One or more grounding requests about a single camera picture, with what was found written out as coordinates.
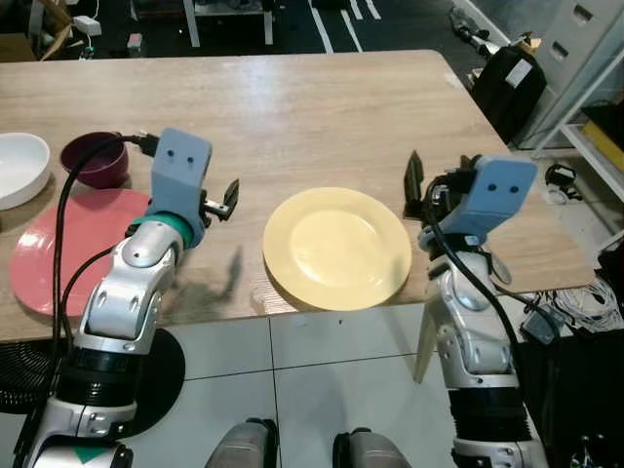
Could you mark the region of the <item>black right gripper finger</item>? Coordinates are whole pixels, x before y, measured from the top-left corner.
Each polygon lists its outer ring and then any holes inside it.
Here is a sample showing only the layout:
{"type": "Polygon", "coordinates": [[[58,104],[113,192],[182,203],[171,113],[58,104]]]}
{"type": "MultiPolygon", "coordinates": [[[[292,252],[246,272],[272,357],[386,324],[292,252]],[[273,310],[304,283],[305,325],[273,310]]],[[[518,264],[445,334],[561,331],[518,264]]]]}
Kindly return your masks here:
{"type": "Polygon", "coordinates": [[[403,199],[405,206],[403,207],[403,217],[415,219],[415,221],[423,221],[423,190],[422,183],[424,181],[424,170],[422,160],[419,153],[413,150],[410,153],[405,173],[403,174],[403,199]]]}

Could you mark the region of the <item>yellow round plate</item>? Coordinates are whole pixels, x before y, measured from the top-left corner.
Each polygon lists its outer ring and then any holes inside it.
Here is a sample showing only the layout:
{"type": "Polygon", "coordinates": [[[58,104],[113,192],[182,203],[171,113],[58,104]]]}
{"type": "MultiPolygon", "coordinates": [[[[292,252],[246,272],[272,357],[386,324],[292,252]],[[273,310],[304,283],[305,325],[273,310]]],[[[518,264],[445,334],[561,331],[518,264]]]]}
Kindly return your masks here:
{"type": "Polygon", "coordinates": [[[386,302],[411,269],[401,220],[382,202],[343,187],[311,188],[281,202],[264,226],[262,255],[285,293],[333,311],[386,302]]]}

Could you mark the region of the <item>small black floor item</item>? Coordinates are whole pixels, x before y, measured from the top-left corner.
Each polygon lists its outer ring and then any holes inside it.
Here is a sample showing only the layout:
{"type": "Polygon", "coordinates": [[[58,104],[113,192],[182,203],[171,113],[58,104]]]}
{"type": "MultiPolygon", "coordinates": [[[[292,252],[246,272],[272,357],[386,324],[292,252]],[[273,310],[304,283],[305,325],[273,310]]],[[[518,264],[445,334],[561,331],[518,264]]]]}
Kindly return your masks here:
{"type": "Polygon", "coordinates": [[[547,170],[544,171],[544,182],[548,186],[558,188],[558,190],[567,192],[575,191],[575,182],[578,179],[578,173],[570,166],[554,162],[547,170]]]}

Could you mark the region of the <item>maroon bowl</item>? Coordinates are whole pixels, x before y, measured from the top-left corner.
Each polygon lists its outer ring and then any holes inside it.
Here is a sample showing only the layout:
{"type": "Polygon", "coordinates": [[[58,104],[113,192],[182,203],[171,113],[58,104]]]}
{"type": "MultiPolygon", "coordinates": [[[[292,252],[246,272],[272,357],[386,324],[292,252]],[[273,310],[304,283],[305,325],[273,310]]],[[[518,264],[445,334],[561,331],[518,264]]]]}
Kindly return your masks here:
{"type": "Polygon", "coordinates": [[[94,131],[83,134],[59,152],[59,163],[67,172],[84,159],[88,164],[77,175],[77,182],[97,190],[108,190],[129,181],[128,148],[119,133],[94,131]]]}

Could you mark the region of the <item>pale wooden table leg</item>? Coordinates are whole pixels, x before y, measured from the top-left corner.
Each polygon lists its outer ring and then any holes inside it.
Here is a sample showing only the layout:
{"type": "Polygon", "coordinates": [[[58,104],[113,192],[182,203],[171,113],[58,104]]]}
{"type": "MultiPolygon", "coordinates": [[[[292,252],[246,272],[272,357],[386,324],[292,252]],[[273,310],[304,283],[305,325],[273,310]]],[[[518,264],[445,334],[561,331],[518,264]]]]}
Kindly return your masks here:
{"type": "Polygon", "coordinates": [[[413,369],[414,382],[423,382],[432,358],[437,356],[438,340],[440,340],[440,311],[443,303],[440,300],[429,300],[424,304],[423,317],[420,320],[420,331],[417,339],[417,361],[413,369]]]}

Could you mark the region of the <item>silver black floor device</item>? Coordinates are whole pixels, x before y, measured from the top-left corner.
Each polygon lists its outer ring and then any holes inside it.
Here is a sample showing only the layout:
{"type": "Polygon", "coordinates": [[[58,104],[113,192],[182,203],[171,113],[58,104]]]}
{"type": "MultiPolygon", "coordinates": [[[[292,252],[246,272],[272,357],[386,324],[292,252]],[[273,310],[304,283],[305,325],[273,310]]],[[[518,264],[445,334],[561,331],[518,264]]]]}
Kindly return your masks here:
{"type": "MultiPolygon", "coordinates": [[[[474,51],[482,58],[489,59],[504,48],[502,44],[491,41],[489,31],[477,26],[473,19],[469,18],[468,14],[464,13],[464,10],[460,9],[459,6],[453,6],[449,10],[448,18],[454,35],[459,37],[463,43],[472,45],[474,51]]],[[[508,48],[517,48],[523,53],[530,54],[531,57],[534,57],[540,45],[542,45],[542,39],[534,36],[531,31],[521,34],[519,39],[507,44],[508,48]]]]}

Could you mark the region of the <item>black round fan base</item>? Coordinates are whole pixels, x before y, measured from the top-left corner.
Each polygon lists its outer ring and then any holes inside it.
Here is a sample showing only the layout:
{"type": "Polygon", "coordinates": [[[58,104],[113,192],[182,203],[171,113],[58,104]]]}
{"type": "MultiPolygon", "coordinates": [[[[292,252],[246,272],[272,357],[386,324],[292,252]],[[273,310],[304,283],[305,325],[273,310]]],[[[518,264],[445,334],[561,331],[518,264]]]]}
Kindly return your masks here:
{"type": "Polygon", "coordinates": [[[135,406],[133,419],[113,423],[111,440],[137,436],[173,408],[184,379],[184,353],[168,330],[153,334],[147,355],[126,355],[74,347],[59,367],[55,397],[67,403],[124,409],[135,406]]]}

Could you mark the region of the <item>black box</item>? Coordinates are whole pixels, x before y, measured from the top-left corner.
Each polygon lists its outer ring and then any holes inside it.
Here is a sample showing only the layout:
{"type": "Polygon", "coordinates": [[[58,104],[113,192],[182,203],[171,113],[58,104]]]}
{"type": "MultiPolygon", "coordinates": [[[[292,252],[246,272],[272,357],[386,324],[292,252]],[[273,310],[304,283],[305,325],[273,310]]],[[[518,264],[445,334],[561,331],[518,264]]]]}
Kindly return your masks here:
{"type": "Polygon", "coordinates": [[[624,134],[623,103],[599,103],[581,108],[581,112],[593,122],[606,137],[610,137],[616,143],[621,142],[624,134]]]}

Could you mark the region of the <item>white bowl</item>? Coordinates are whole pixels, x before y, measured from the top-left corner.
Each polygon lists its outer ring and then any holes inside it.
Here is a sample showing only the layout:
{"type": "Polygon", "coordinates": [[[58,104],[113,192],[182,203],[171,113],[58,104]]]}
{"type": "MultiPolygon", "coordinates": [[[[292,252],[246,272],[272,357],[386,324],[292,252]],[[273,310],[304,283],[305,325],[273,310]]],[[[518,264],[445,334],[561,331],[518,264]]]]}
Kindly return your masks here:
{"type": "Polygon", "coordinates": [[[50,179],[48,142],[28,133],[0,134],[0,211],[35,199],[50,179]]]}

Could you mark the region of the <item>white cabinet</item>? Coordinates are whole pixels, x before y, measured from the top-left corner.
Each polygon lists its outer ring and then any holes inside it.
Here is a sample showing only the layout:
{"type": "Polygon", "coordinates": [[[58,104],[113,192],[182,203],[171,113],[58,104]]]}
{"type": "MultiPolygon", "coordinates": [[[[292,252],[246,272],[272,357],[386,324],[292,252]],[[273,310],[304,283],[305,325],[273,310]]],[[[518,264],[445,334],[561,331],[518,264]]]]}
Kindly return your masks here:
{"type": "Polygon", "coordinates": [[[547,137],[624,46],[624,0],[556,0],[536,50],[545,88],[519,147],[547,137]]]}

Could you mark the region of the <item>robot left leg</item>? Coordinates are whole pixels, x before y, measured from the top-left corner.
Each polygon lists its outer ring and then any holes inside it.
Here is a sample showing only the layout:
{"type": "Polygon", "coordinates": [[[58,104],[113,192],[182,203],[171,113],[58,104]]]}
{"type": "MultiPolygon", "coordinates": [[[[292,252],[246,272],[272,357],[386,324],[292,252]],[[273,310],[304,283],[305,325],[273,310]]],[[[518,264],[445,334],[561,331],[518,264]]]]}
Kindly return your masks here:
{"type": "Polygon", "coordinates": [[[247,418],[224,433],[205,468],[278,468],[278,453],[275,420],[247,418]]]}

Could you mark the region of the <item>robot leg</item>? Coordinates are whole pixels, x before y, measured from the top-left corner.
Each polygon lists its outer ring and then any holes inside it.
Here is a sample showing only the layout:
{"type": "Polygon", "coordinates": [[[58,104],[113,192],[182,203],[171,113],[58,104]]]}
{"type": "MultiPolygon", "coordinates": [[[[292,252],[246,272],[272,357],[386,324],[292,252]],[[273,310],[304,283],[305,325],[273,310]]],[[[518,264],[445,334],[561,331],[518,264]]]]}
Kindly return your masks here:
{"type": "Polygon", "coordinates": [[[278,453],[275,420],[247,418],[224,433],[205,468],[278,468],[278,453]]]}
{"type": "Polygon", "coordinates": [[[367,427],[339,433],[331,445],[331,468],[411,468],[397,445],[367,427]]]}

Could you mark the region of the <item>black fan grille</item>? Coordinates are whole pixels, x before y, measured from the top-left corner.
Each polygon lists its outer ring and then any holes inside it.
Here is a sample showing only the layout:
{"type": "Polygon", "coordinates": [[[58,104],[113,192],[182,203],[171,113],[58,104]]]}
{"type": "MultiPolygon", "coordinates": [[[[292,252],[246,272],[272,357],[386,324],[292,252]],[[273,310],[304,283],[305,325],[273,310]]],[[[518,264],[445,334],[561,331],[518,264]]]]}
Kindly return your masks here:
{"type": "Polygon", "coordinates": [[[0,413],[29,414],[48,400],[53,355],[65,348],[50,338],[0,343],[0,413]]]}

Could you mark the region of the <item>robot right leg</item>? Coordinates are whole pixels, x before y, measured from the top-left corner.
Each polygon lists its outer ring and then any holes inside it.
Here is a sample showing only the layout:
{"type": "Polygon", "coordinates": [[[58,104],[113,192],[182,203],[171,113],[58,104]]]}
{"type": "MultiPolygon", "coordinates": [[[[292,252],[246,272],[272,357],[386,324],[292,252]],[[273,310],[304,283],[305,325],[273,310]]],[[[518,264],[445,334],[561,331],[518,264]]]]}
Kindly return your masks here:
{"type": "Polygon", "coordinates": [[[339,433],[331,445],[331,468],[411,468],[397,445],[367,427],[339,433]]]}

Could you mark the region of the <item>white metal table frame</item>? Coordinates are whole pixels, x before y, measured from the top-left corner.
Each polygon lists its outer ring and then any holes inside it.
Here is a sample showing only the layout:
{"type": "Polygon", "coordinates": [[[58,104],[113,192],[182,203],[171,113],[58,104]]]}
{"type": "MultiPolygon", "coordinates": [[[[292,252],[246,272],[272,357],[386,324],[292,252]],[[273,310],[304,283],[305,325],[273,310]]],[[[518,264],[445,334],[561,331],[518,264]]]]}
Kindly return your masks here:
{"type": "Polygon", "coordinates": [[[262,17],[264,45],[275,44],[276,0],[181,0],[192,48],[199,48],[199,22],[209,17],[262,17]]]}

